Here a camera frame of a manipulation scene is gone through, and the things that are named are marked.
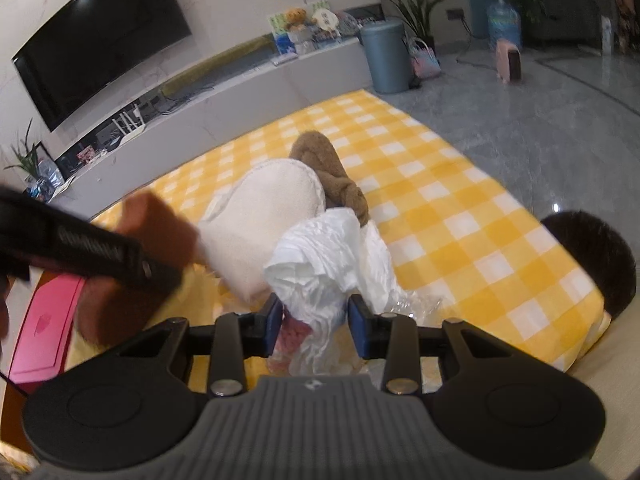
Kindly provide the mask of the pink white knitted item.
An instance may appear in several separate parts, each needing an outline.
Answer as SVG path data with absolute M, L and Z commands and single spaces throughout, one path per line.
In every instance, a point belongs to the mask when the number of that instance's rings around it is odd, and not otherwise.
M 310 334 L 311 328 L 306 323 L 285 315 L 272 355 L 273 359 L 277 361 L 292 359 Z

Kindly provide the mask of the white plastic bag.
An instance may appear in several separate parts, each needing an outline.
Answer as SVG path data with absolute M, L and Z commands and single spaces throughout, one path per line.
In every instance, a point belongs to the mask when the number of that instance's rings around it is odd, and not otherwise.
M 347 300 L 360 295 L 375 314 L 388 312 L 394 292 L 405 292 L 375 222 L 360 226 L 349 208 L 332 208 L 299 222 L 278 241 L 264 277 L 311 334 L 290 360 L 270 359 L 291 376 L 351 375 L 363 367 L 347 327 Z

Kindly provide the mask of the white terry slipper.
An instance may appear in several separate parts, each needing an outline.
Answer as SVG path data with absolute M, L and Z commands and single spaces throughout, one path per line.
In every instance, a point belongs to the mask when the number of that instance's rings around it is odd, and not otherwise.
M 269 289 L 264 266 L 283 234 L 325 210 L 314 170 L 292 158 L 269 159 L 207 206 L 198 222 L 198 262 L 251 302 Z

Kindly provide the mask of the small potted plant left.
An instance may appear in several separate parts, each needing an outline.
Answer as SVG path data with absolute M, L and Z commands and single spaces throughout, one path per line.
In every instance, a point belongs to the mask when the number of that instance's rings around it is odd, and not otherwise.
M 22 170 L 26 174 L 26 194 L 40 202 L 49 203 L 54 196 L 55 186 L 39 169 L 38 143 L 29 140 L 31 131 L 32 120 L 28 122 L 24 136 L 18 136 L 16 142 L 10 145 L 15 162 L 6 166 L 6 169 Z

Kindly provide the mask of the clear plastic wrapper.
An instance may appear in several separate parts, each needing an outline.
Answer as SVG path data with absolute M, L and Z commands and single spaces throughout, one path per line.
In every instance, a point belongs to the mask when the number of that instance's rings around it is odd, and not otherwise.
M 387 311 L 412 318 L 419 325 L 426 324 L 442 304 L 442 296 L 430 292 L 394 292 Z

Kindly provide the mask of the yellow white checkered blanket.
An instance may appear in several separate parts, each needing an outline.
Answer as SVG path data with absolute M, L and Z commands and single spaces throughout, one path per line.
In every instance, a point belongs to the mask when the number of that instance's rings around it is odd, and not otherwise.
M 191 220 L 247 171 L 315 126 L 362 188 L 400 287 L 442 296 L 427 321 L 462 318 L 558 370 L 611 318 L 588 274 L 512 195 L 401 110 L 364 91 L 308 107 L 214 148 L 152 190 Z

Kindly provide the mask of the white wifi router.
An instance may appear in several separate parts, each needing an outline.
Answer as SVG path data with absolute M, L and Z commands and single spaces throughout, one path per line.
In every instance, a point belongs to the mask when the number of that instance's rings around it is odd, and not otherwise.
M 146 122 L 136 103 L 122 108 L 111 118 L 111 121 L 122 135 L 120 144 L 134 140 L 134 138 L 140 136 L 146 128 Z

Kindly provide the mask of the brown plush slipper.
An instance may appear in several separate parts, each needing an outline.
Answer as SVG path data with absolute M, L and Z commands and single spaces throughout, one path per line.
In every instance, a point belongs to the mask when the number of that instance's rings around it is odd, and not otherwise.
M 293 143 L 289 158 L 314 170 L 320 180 L 328 208 L 350 208 L 365 226 L 370 220 L 369 206 L 357 183 L 347 174 L 330 140 L 319 131 L 302 133 Z

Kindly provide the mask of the black round stool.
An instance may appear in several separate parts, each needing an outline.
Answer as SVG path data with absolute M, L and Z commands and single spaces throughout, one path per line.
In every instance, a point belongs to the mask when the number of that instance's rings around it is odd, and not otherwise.
M 541 223 L 587 272 L 600 290 L 604 310 L 616 320 L 637 291 L 637 263 L 626 240 L 582 210 L 555 212 Z

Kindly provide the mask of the pastel woven basket bag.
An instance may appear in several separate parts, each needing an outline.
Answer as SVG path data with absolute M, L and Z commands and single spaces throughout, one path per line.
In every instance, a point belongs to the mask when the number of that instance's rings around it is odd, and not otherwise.
M 422 39 L 412 37 L 408 42 L 413 71 L 421 80 L 433 79 L 442 73 L 434 50 Z

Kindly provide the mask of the blue-grey trash bin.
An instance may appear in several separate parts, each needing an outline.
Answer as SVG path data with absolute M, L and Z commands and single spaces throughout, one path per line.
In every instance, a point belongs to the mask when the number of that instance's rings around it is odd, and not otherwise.
M 413 70 L 405 36 L 405 24 L 399 18 L 371 22 L 360 29 L 360 42 L 373 88 L 378 93 L 393 94 L 409 89 Z

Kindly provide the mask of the pink space heater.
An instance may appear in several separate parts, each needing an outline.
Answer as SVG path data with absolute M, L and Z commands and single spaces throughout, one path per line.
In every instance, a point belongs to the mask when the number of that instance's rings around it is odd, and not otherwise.
M 499 39 L 496 44 L 497 74 L 505 84 L 522 80 L 520 49 L 511 41 Z

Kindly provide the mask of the brown teddy bear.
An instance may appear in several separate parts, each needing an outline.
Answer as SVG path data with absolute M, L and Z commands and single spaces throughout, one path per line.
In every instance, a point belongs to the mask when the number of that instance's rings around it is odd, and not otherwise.
M 285 29 L 288 32 L 292 30 L 301 30 L 306 27 L 307 12 L 304 8 L 292 8 L 284 12 Z

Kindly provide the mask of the blue water jug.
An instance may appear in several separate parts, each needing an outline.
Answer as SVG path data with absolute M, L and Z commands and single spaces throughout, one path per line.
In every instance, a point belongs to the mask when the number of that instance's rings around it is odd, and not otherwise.
M 487 9 L 489 47 L 497 50 L 498 41 L 510 41 L 515 47 L 522 47 L 521 18 L 518 11 L 506 0 L 496 0 Z

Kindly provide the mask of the black wall television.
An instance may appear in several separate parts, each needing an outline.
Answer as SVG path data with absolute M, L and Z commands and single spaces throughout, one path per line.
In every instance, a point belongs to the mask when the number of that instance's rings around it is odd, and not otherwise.
M 54 130 L 115 79 L 190 35 L 177 0 L 72 0 L 12 62 Z

